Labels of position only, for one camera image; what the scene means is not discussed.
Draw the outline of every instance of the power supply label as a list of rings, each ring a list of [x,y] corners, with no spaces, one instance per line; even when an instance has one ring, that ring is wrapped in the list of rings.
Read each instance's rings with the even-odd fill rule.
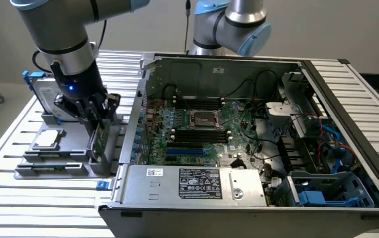
[[[179,169],[179,197],[183,199],[223,199],[221,170]]]

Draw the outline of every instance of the black cable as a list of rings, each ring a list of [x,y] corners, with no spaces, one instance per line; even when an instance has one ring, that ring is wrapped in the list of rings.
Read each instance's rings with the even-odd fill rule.
[[[226,94],[223,97],[227,98],[230,95],[233,95],[241,88],[242,86],[245,85],[246,82],[252,81],[252,83],[254,83],[253,79],[246,79],[242,84],[238,86],[238,88],[229,94]]]
[[[105,34],[106,34],[106,28],[107,28],[107,20],[105,20],[103,31],[102,31],[102,37],[101,37],[101,39],[99,39],[98,48],[101,48],[101,47],[102,47],[102,44],[103,44]]]
[[[185,4],[185,9],[186,9],[186,16],[187,16],[187,30],[186,30],[186,35],[185,35],[185,50],[183,50],[183,52],[187,53],[190,15],[191,15],[191,1],[190,0],[187,0],[187,2]]]
[[[278,146],[278,143],[277,143],[276,141],[273,141],[273,140],[266,140],[266,139],[257,139],[257,138],[249,136],[248,133],[245,132],[245,129],[242,128],[242,121],[244,121],[245,117],[248,116],[249,112],[250,112],[250,110],[244,114],[244,117],[242,117],[242,119],[241,119],[241,124],[239,124],[239,128],[241,128],[241,131],[242,131],[244,135],[245,135],[246,137],[249,137],[252,140],[268,141],[268,142],[274,143],[274,144]]]
[[[177,86],[175,83],[167,83],[167,84],[165,85],[165,87],[163,87],[163,92],[162,92],[162,97],[161,97],[163,100],[166,99],[166,97],[165,97],[166,89],[167,89],[170,86],[173,86],[173,87],[175,88],[175,90],[178,89],[178,86]]]
[[[189,44],[189,28],[190,28],[190,17],[187,16],[187,31],[185,35],[185,53],[187,53],[187,44]]]
[[[256,97],[257,96],[257,81],[260,79],[260,77],[262,76],[264,73],[266,72],[272,72],[274,75],[276,75],[276,78],[277,78],[277,82],[280,82],[280,77],[278,77],[278,74],[276,71],[273,71],[272,69],[266,69],[264,71],[261,71],[257,75],[257,78],[256,78],[256,81],[254,81],[254,92],[253,92],[253,96]]]
[[[38,63],[37,63],[38,54],[39,54],[39,50],[37,50],[37,51],[34,52],[34,54],[33,54],[33,64],[35,65],[35,67],[37,67],[41,71],[43,71],[43,72],[46,72],[46,73],[51,73],[50,70],[45,69],[42,66],[38,65]]]
[[[257,140],[257,141],[268,141],[268,142],[270,142],[270,143],[273,143],[273,144],[278,145],[278,143],[277,143],[276,141],[273,141],[273,140],[257,139],[257,138],[254,138],[254,137],[249,136],[249,135],[245,133],[244,128],[241,128],[241,130],[242,130],[244,135],[245,135],[249,139],[252,139],[252,140]]]
[[[270,160],[270,159],[273,159],[273,158],[276,158],[278,156],[281,156],[281,155],[274,155],[274,156],[268,157],[268,158],[258,158],[257,156],[254,156],[254,158],[258,159],[258,160]]]

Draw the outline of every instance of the blue tab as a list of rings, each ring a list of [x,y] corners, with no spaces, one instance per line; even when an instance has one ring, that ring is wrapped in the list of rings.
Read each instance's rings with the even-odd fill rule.
[[[45,72],[34,72],[30,75],[31,78],[45,78],[46,77],[46,73]]]
[[[324,193],[320,191],[305,191],[298,194],[304,206],[310,207],[356,207],[360,204],[360,198],[354,197],[346,201],[326,201]]]
[[[326,200],[322,192],[305,191],[298,194],[302,205],[305,206],[325,206]]]
[[[110,190],[110,182],[99,181],[95,187],[97,191],[109,191]]]
[[[31,81],[30,81],[30,71],[25,71],[22,73],[22,77],[23,77],[23,81],[26,83],[26,85],[29,85],[29,88],[31,89],[31,91],[34,91],[34,87],[33,87],[33,84],[31,84]]]

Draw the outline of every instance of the gray robot arm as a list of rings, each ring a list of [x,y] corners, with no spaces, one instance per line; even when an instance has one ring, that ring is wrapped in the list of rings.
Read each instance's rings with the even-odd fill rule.
[[[242,56],[254,56],[272,35],[266,16],[264,0],[198,1],[190,54],[223,55],[226,47]]]
[[[55,105],[93,135],[111,119],[121,95],[105,89],[85,26],[134,12],[150,0],[10,0],[50,64],[62,94]]]

